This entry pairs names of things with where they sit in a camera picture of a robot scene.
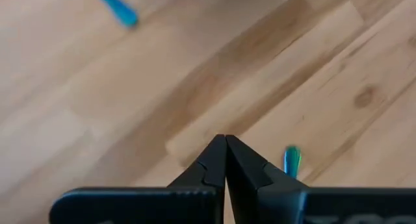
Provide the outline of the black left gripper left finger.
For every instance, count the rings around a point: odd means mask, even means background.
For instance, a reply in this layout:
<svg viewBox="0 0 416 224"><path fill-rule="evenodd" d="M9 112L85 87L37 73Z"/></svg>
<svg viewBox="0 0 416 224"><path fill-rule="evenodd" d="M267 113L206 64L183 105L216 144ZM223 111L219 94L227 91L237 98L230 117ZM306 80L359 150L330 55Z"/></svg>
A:
<svg viewBox="0 0 416 224"><path fill-rule="evenodd" d="M215 136L166 187L81 187L60 196L50 223L222 223L227 141Z"/></svg>

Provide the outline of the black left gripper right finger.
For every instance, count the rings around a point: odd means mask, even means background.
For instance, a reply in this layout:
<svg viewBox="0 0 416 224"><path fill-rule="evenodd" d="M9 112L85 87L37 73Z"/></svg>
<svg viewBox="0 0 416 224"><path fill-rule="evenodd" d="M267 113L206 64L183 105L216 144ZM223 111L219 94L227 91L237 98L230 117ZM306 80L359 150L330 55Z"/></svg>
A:
<svg viewBox="0 0 416 224"><path fill-rule="evenodd" d="M414 223L413 188L310 187L228 135L226 177L236 223Z"/></svg>

